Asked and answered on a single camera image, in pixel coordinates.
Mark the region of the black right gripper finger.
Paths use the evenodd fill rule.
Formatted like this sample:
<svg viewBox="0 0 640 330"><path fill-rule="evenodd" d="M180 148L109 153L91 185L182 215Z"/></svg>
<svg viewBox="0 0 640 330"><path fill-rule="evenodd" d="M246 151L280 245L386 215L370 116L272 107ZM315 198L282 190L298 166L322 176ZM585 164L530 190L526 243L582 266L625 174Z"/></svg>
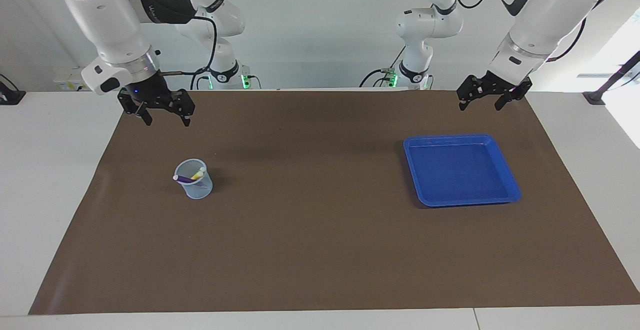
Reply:
<svg viewBox="0 0 640 330"><path fill-rule="evenodd" d="M151 126L153 118L147 109L146 102L137 104L127 91L119 91L118 100L127 115L135 115L137 118L140 118L147 127Z"/></svg>
<svg viewBox="0 0 640 330"><path fill-rule="evenodd" d="M185 89L170 93L169 111L178 115L185 127L189 127L195 112L195 103Z"/></svg>

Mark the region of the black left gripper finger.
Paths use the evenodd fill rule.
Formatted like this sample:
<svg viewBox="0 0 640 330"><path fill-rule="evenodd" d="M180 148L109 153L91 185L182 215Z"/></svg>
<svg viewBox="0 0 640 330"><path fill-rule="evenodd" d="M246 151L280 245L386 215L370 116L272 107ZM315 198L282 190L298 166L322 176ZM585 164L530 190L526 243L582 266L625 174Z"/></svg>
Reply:
<svg viewBox="0 0 640 330"><path fill-rule="evenodd" d="M464 111L471 102L484 97L483 93L483 79L478 78L475 75L468 75L467 78L458 86L455 91L459 104L460 111Z"/></svg>
<svg viewBox="0 0 640 330"><path fill-rule="evenodd" d="M533 86L533 82L530 77L526 77L521 84L510 89L509 91L505 91L494 103L494 109L496 111L500 111L510 102L518 102L519 100L523 100L525 98L526 93Z"/></svg>

